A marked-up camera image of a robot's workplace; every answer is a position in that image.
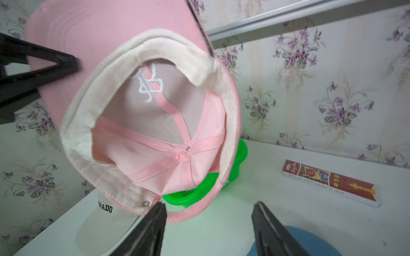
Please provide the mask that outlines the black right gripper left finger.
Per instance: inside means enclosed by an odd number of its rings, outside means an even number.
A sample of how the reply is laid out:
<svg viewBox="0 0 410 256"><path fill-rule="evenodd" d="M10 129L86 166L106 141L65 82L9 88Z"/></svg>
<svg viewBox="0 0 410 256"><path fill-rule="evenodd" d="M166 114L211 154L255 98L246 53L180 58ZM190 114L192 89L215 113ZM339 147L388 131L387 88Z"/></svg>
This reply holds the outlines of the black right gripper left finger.
<svg viewBox="0 0 410 256"><path fill-rule="evenodd" d="M112 256L159 256L161 254L166 206L156 203L128 237L111 253Z"/></svg>

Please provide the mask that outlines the light blue baseball cap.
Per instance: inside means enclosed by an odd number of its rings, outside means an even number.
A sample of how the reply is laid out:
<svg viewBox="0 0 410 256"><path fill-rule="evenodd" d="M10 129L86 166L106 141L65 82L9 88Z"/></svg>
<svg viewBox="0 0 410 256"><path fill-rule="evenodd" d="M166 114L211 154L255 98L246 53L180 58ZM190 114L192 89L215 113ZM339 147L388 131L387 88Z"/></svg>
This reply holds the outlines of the light blue baseball cap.
<svg viewBox="0 0 410 256"><path fill-rule="evenodd" d="M305 249L309 256L339 256L339 251L319 236L292 226L284 226L291 236ZM255 243L249 256L258 256Z"/></svg>

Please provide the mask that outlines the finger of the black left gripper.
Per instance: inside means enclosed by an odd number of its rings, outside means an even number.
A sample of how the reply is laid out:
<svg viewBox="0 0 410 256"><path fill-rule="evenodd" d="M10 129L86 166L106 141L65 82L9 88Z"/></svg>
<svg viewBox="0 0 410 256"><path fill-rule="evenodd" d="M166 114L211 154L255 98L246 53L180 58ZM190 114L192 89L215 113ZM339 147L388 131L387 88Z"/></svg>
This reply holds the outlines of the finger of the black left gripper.
<svg viewBox="0 0 410 256"><path fill-rule="evenodd" d="M74 56L42 47L1 33L1 67L10 63L28 64L28 57L56 63L55 68L77 72L79 70Z"/></svg>
<svg viewBox="0 0 410 256"><path fill-rule="evenodd" d="M54 65L1 77L1 124L16 120L15 112L39 98L38 88L77 72L76 65Z"/></svg>

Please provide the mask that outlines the white baseball cap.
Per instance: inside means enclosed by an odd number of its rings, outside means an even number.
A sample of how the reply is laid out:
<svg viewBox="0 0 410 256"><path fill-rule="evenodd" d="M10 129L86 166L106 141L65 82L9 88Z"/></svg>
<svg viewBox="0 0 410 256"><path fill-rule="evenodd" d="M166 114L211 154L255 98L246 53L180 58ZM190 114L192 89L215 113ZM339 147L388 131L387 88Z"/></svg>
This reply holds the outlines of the white baseball cap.
<svg viewBox="0 0 410 256"><path fill-rule="evenodd" d="M124 237L138 218L98 193L95 210L76 233L76 245L86 256L101 256Z"/></svg>

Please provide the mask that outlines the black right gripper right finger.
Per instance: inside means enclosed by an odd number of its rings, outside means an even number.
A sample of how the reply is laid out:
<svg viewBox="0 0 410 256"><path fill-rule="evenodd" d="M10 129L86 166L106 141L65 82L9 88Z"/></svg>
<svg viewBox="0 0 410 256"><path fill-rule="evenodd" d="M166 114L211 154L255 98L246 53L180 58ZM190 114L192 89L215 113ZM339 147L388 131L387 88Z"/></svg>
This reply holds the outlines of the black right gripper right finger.
<svg viewBox="0 0 410 256"><path fill-rule="evenodd" d="M259 256L309 255L261 201L254 205L252 222Z"/></svg>

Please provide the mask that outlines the pink baseball cap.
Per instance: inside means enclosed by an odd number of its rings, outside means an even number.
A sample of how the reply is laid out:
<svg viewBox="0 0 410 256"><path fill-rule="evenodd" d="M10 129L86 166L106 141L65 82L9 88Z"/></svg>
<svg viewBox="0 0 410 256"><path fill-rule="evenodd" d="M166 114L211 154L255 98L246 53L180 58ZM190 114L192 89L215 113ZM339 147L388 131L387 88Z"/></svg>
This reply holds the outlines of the pink baseball cap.
<svg viewBox="0 0 410 256"><path fill-rule="evenodd" d="M78 72L40 95L85 180L144 215L215 172L211 191L167 221L210 205L237 153L240 103L189 1L44 1L25 37L79 60Z"/></svg>

